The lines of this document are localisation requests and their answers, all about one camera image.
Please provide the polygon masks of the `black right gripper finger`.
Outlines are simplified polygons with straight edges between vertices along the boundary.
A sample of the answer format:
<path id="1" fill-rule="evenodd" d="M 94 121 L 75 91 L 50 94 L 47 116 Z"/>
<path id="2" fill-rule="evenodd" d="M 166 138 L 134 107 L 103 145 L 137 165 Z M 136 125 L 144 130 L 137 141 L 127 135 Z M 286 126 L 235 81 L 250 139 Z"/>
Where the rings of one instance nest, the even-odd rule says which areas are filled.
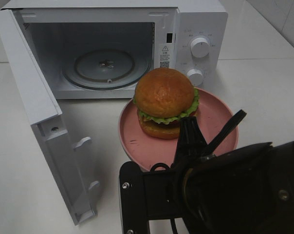
<path id="1" fill-rule="evenodd" d="M 223 140 L 239 125 L 246 115 L 247 113 L 242 109 L 235 113 L 223 126 L 221 131 L 205 147 L 205 156 L 212 154 Z"/>

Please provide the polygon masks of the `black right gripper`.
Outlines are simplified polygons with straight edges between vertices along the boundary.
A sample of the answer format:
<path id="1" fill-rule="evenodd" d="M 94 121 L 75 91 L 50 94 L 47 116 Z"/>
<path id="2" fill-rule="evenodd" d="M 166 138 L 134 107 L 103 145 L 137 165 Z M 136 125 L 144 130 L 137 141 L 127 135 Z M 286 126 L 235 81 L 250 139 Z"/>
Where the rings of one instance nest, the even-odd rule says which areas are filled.
<path id="1" fill-rule="evenodd" d="M 197 160 L 207 142 L 196 117 L 180 122 L 173 167 Z M 161 165 L 163 170 L 141 171 L 133 161 L 124 163 L 119 171 L 119 197 L 124 234 L 148 234 L 151 220 L 185 219 L 181 196 L 174 181 L 176 173 Z"/>

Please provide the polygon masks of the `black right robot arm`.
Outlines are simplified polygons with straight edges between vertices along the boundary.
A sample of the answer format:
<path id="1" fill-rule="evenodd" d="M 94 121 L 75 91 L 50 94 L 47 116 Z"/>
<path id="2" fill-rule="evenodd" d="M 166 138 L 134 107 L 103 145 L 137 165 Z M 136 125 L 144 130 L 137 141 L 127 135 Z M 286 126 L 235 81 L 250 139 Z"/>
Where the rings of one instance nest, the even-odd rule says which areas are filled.
<path id="1" fill-rule="evenodd" d="M 122 232 L 147 234 L 151 220 L 181 218 L 191 234 L 294 234 L 294 141 L 258 143 L 213 156 L 242 121 L 238 111 L 207 143 L 194 117 L 181 120 L 172 165 L 119 172 Z"/>

